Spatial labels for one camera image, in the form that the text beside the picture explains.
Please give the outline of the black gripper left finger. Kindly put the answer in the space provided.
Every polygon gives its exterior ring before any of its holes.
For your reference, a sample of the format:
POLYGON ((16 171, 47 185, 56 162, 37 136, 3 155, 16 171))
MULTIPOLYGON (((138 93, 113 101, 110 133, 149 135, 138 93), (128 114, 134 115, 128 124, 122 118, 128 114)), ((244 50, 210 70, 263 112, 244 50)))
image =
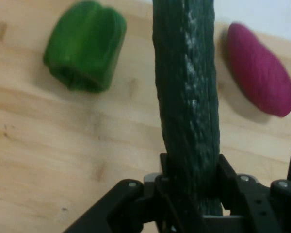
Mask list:
POLYGON ((162 173, 140 182, 124 179, 74 221, 66 233, 140 233, 155 222, 160 233, 182 233, 184 228, 167 176, 168 158, 160 155, 162 173))

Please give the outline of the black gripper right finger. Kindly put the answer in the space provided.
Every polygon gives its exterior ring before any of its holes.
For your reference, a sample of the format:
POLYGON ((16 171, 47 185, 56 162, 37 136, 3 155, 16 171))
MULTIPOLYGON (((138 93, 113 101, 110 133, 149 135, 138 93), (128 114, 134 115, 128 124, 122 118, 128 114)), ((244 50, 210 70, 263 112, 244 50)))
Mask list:
POLYGON ((266 187, 254 176, 236 173, 220 154, 217 182, 223 207, 242 216, 249 233, 291 233, 290 180, 275 180, 266 187))

